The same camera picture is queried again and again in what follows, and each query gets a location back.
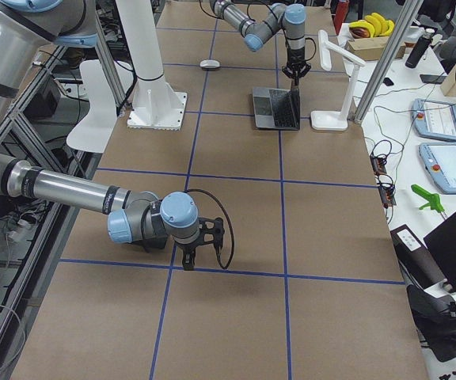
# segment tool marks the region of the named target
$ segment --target green tool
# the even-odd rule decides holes
[[[448,215],[446,212],[444,212],[444,207],[441,204],[441,199],[439,198],[439,194],[435,193],[432,194],[431,192],[428,192],[421,186],[418,186],[417,184],[412,184],[411,189],[413,192],[421,196],[423,199],[427,200],[428,203],[424,204],[422,207],[420,207],[420,210],[423,210],[425,207],[430,207],[431,210],[435,210],[441,214],[444,220],[448,219]]]

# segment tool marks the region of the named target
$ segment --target light blue joint cap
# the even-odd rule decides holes
[[[255,34],[245,35],[244,42],[250,51],[259,51],[263,47],[263,41]]]
[[[47,12],[61,4],[63,0],[0,0],[6,6],[19,12]]]
[[[114,243],[131,243],[130,223],[124,210],[112,211],[107,219],[108,235]]]
[[[69,48],[94,48],[98,41],[97,34],[90,36],[60,36],[55,39],[55,44]]]
[[[306,8],[302,4],[291,4],[284,12],[286,21],[298,25],[306,20]]]
[[[185,192],[168,194],[161,202],[159,213],[172,228],[187,228],[198,219],[195,201]]]

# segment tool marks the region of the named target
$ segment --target table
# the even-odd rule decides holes
[[[307,12],[308,34],[333,35],[327,9]],[[81,211],[12,378],[427,378],[362,128],[310,127],[312,109],[341,107],[342,61],[324,73],[313,60],[300,131],[258,131],[251,88],[289,86],[283,35],[253,54],[197,4],[171,2],[158,39],[167,82],[188,92],[183,126],[119,120],[94,179],[213,192],[234,224],[234,261],[223,271],[198,249],[183,272],[170,242],[114,245],[106,217]],[[222,68],[202,71],[207,58]]]
[[[344,45],[350,38],[348,24],[343,24],[338,38],[339,44]],[[415,69],[405,66],[408,55],[402,59],[395,59],[387,73],[387,77],[395,83],[393,86],[382,85],[374,99],[370,111],[362,122],[364,135],[375,142],[386,139],[385,135],[405,141],[405,149],[402,157],[400,155],[390,156],[386,169],[388,174],[396,181],[395,199],[397,205],[389,211],[389,228],[391,230],[406,224],[415,235],[423,241],[423,238],[436,228],[443,218],[436,211],[430,209],[419,210],[426,201],[412,192],[411,185],[418,184],[429,192],[437,192],[441,196],[441,203],[448,215],[456,212],[456,195],[442,194],[434,185],[432,179],[424,169],[423,162],[418,154],[418,146],[421,143],[434,142],[434,140],[424,139],[416,133],[411,126],[412,117],[409,112],[395,113],[384,108],[395,111],[409,110],[411,103],[416,98],[426,98],[434,101],[446,101],[456,104],[456,97],[445,97],[439,85],[424,85],[420,80],[420,74],[445,74],[443,67],[437,59],[435,53],[430,48],[420,60]],[[344,61],[348,73],[352,72],[352,64]],[[355,103],[358,104],[359,97],[363,95],[366,83],[370,80],[372,72],[376,66],[375,61],[368,62],[360,70],[359,80],[355,88]],[[379,128],[376,116],[382,129]],[[372,150],[373,143],[367,140],[367,148]],[[387,152],[389,145],[383,144],[376,153]],[[393,152],[399,151],[400,147],[394,143]],[[427,291],[440,297],[446,292],[437,284]],[[439,362],[430,350],[423,350],[424,358],[427,363],[430,379],[439,378],[444,374],[451,374],[456,371],[456,358],[448,362]]]

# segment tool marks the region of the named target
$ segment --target green clamp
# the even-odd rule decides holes
[[[417,184],[412,184],[411,189],[413,192],[427,200],[427,203],[424,204],[422,207],[420,207],[420,210],[423,210],[425,207],[430,207],[431,210],[435,210],[439,213],[444,212],[444,207],[441,204],[441,199],[439,198],[439,194],[432,194],[422,188],[421,186],[418,186]]]

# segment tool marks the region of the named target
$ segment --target white chair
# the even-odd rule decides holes
[[[120,64],[131,69],[127,63]],[[117,64],[116,69],[126,91],[131,85],[132,74]],[[99,60],[82,62],[80,74],[89,98],[89,112],[68,134],[66,143],[72,149],[103,153],[116,125],[116,101]]]

